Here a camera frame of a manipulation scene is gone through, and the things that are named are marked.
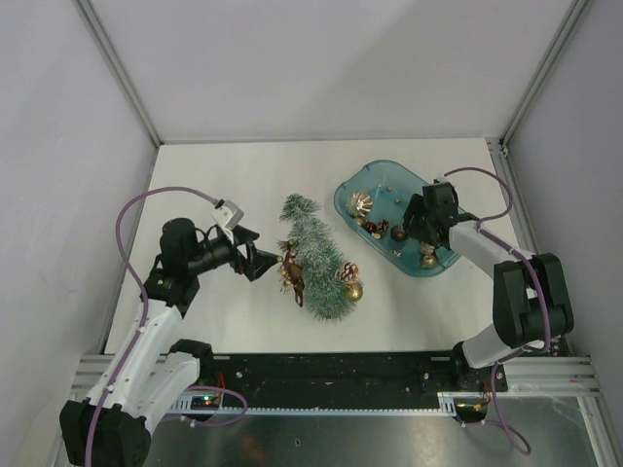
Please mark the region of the small gold glitter bauble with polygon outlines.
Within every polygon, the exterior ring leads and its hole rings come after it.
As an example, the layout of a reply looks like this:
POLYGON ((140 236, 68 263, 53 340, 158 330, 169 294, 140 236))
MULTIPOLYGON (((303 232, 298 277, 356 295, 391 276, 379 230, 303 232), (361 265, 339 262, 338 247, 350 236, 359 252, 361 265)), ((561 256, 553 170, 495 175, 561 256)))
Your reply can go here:
POLYGON ((360 282, 352 281, 346 284, 346 296, 350 302, 356 303, 360 301, 363 297, 363 293, 364 289, 360 282))

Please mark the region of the brown bauble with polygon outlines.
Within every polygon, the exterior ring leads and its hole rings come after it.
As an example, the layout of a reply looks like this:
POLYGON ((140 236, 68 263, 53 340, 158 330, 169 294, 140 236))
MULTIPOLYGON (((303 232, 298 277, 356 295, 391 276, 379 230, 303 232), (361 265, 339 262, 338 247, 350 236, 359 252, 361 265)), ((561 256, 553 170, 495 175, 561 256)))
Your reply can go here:
POLYGON ((390 230, 390 237, 396 242, 402 242, 407 239, 408 235, 398 226, 395 226, 390 230))

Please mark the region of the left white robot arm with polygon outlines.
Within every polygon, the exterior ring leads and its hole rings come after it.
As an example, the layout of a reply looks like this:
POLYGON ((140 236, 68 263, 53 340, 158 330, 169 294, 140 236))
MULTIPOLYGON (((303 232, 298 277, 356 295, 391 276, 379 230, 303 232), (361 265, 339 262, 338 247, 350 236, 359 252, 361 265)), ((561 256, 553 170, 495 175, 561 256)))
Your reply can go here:
POLYGON ((200 290, 200 275, 229 266, 254 281, 279 257, 258 249, 259 235, 245 227, 211 231, 215 237, 187 218, 164 224, 160 253, 138 282, 140 306, 122 347, 85 398, 66 402, 60 412, 70 464, 143 465, 155 428, 177 398, 213 382, 210 344, 169 341, 200 290))

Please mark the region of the small frosted christmas tree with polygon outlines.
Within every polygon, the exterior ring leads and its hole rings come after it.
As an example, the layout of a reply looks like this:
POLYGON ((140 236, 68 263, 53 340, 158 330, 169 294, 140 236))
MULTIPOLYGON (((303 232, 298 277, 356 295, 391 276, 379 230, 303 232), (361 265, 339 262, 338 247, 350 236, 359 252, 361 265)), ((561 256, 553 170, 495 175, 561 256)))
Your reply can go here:
POLYGON ((320 203, 299 194, 288 196, 279 220, 290 230, 286 241, 297 250, 297 263, 303 268, 304 306, 314 318, 340 321, 356 307, 346 296, 346 283, 336 276, 338 267, 348 262, 334 240, 331 228, 320 220, 320 203))

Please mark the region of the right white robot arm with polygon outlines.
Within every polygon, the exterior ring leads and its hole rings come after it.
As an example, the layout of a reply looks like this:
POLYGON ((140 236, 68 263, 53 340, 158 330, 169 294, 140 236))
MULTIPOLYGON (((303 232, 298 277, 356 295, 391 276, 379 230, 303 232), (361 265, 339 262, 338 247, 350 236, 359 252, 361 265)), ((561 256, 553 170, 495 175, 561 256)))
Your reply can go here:
POLYGON ((483 219, 461 212, 451 183, 429 184, 412 195, 401 227, 412 239, 460 254, 493 281, 493 323, 453 348, 449 378, 456 388, 473 389, 484 369, 526 351, 546 353, 552 339, 573 330, 561 260, 513 246, 483 219))

